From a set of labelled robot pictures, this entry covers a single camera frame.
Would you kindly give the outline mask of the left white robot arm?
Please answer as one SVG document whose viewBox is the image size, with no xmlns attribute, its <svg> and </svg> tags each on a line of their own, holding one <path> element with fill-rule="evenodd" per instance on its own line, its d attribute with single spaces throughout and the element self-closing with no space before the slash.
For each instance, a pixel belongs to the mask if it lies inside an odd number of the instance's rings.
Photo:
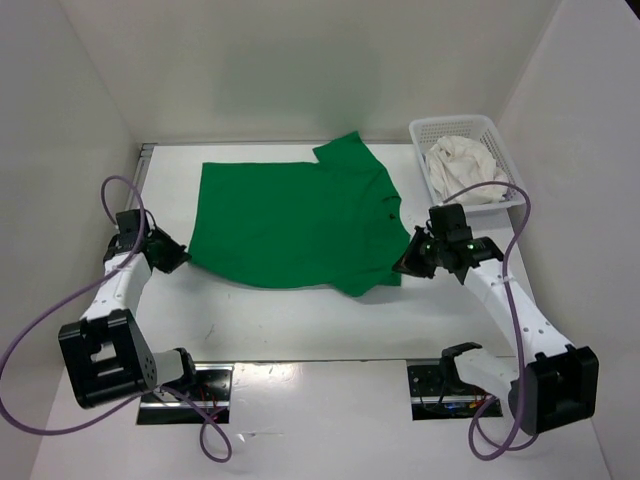
<svg viewBox="0 0 640 480">
<path fill-rule="evenodd" d="M 111 278 L 99 287 L 81 319 L 61 327 L 61 347 L 76 401 L 94 408 L 164 386 L 180 400 L 194 396 L 200 376 L 182 347 L 153 352 L 136 311 L 154 270 L 171 273 L 190 259 L 165 231 L 149 231 L 139 247 L 134 232 L 118 233 L 103 257 Z"/>
</svg>

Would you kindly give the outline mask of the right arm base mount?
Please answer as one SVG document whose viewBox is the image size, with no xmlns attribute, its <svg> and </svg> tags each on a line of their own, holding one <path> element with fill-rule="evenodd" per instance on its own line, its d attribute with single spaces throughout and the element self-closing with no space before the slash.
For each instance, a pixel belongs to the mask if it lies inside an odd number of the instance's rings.
<svg viewBox="0 0 640 480">
<path fill-rule="evenodd" d="M 409 361 L 406 370 L 414 421 L 470 419 L 488 400 L 475 386 L 452 390 L 437 360 Z"/>
</svg>

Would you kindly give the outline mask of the green t shirt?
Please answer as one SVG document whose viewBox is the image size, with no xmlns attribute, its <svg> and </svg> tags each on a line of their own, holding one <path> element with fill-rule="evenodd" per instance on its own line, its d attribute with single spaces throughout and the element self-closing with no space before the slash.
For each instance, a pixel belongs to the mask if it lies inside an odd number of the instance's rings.
<svg viewBox="0 0 640 480">
<path fill-rule="evenodd" d="M 312 162 L 203 164 L 192 263 L 264 289 L 331 286 L 360 297 L 398 287 L 409 244 L 401 196 L 352 132 L 314 148 Z"/>
</svg>

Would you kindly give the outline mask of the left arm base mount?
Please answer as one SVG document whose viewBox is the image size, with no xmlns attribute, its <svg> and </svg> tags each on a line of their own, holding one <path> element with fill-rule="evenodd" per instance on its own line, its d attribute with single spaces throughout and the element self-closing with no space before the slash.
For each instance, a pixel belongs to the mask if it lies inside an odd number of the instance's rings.
<svg viewBox="0 0 640 480">
<path fill-rule="evenodd" d="M 227 424 L 234 365 L 196 362 L 196 381 L 182 393 L 217 424 Z M 202 424 L 202 417 L 187 402 L 167 392 L 156 391 L 141 398 L 136 424 L 141 426 Z"/>
</svg>

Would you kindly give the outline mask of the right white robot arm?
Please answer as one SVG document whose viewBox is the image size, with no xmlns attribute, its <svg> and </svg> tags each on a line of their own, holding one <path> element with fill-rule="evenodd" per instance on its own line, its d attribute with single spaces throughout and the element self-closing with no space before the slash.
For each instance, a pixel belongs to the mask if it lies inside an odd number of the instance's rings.
<svg viewBox="0 0 640 480">
<path fill-rule="evenodd" d="M 517 359 L 515 368 L 477 342 L 444 349 L 439 382 L 450 393 L 468 386 L 494 395 L 509 408 L 518 428 L 541 434 L 595 413 L 599 360 L 560 333 L 512 276 L 505 255 L 468 227 L 449 235 L 418 227 L 395 271 L 433 278 L 439 269 L 454 275 L 489 313 Z"/>
</svg>

